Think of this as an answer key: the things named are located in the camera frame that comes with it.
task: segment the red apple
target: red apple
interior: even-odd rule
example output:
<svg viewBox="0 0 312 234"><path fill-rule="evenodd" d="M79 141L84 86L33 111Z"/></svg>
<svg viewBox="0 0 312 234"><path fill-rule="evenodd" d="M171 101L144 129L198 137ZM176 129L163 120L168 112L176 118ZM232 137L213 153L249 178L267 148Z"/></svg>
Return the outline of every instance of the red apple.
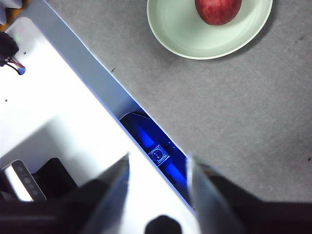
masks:
<svg viewBox="0 0 312 234"><path fill-rule="evenodd" d="M195 0L196 10L210 25L223 25L237 15L242 0Z"/></svg>

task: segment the floor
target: floor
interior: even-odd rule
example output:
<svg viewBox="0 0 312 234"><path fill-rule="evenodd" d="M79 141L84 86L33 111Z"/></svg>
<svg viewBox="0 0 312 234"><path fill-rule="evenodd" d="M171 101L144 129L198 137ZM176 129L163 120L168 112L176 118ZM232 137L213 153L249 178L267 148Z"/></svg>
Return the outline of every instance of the floor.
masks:
<svg viewBox="0 0 312 234"><path fill-rule="evenodd" d="M251 43L196 61L157 42L146 0L48 1L183 151L262 199L311 201L312 1L273 2Z"/></svg>

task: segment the plate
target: plate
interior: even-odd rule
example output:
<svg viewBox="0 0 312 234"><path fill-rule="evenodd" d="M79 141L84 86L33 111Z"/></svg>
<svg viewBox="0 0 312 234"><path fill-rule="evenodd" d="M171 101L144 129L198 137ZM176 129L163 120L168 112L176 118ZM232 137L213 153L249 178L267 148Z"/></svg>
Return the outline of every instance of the plate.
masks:
<svg viewBox="0 0 312 234"><path fill-rule="evenodd" d="M147 18L157 40L189 59L214 59L250 42L267 21L273 0L243 0L236 17L222 26L206 24L194 0L148 0Z"/></svg>

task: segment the blue light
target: blue light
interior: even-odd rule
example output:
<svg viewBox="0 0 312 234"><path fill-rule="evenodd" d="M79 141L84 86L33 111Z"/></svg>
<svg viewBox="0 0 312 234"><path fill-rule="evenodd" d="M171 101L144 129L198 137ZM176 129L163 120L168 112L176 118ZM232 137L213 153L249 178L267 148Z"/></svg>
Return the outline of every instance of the blue light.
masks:
<svg viewBox="0 0 312 234"><path fill-rule="evenodd" d="M143 144L143 148L148 149L154 144L153 140L140 127L137 127L137 135Z"/></svg>

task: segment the black object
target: black object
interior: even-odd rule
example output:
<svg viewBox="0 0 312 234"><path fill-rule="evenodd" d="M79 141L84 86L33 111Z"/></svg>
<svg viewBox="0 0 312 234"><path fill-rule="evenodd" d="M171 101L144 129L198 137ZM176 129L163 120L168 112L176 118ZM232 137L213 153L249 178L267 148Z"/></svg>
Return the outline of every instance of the black object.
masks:
<svg viewBox="0 0 312 234"><path fill-rule="evenodd" d="M182 234L182 230L177 221L161 215L147 224L145 234Z"/></svg>
<svg viewBox="0 0 312 234"><path fill-rule="evenodd" d="M0 60L14 56L19 51L16 42L7 33L0 32Z"/></svg>
<svg viewBox="0 0 312 234"><path fill-rule="evenodd" d="M312 233L312 203L260 200L194 158L188 173L202 234Z"/></svg>
<svg viewBox="0 0 312 234"><path fill-rule="evenodd" d="M46 202L0 201L2 234L118 233L128 188L129 160L66 196Z"/></svg>
<svg viewBox="0 0 312 234"><path fill-rule="evenodd" d="M47 199L61 198L77 188L77 184L58 158L47 161L33 177Z"/></svg>

